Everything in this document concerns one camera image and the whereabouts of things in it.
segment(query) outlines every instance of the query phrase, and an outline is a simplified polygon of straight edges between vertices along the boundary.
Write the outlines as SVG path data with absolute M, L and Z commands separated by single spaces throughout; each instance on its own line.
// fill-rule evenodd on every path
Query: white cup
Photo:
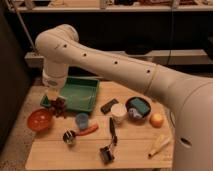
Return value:
M 112 118 L 116 124 L 121 124 L 123 120 L 126 118 L 127 109 L 126 106 L 122 103 L 114 104 L 111 107 Z

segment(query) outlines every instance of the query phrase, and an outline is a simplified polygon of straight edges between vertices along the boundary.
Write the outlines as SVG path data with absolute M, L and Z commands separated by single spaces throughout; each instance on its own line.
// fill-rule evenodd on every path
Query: floor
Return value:
M 35 136 L 35 133 L 27 128 L 26 121 L 29 114 L 40 107 L 39 102 L 44 91 L 45 88 L 43 86 L 34 85 L 30 88 L 1 153 L 1 171 L 25 171 L 25 162 Z M 170 169 L 161 169 L 161 171 L 170 171 Z

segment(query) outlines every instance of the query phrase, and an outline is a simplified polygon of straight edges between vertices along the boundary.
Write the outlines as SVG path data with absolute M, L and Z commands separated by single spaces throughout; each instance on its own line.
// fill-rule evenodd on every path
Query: yellow object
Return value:
M 161 134 L 153 143 L 148 156 L 152 157 L 158 152 L 160 152 L 163 149 L 163 147 L 169 144 L 170 141 L 171 141 L 171 137 L 166 137 L 164 134 Z
M 160 128 L 163 125 L 164 118 L 160 113 L 154 113 L 150 117 L 150 124 L 155 128 Z
M 48 88 L 46 91 L 46 95 L 47 95 L 48 100 L 56 101 L 56 99 L 59 96 L 59 90 L 53 89 L 53 88 Z

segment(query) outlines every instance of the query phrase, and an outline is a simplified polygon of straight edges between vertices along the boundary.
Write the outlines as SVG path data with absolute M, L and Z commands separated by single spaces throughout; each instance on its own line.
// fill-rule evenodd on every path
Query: wall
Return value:
M 29 85 L 24 51 L 5 19 L 0 2 L 0 149 L 13 126 Z

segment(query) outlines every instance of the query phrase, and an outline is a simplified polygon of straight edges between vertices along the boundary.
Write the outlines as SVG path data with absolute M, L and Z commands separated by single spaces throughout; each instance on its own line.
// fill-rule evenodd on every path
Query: blue cup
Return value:
M 75 122 L 80 131 L 88 128 L 89 116 L 86 113 L 78 113 L 75 117 Z

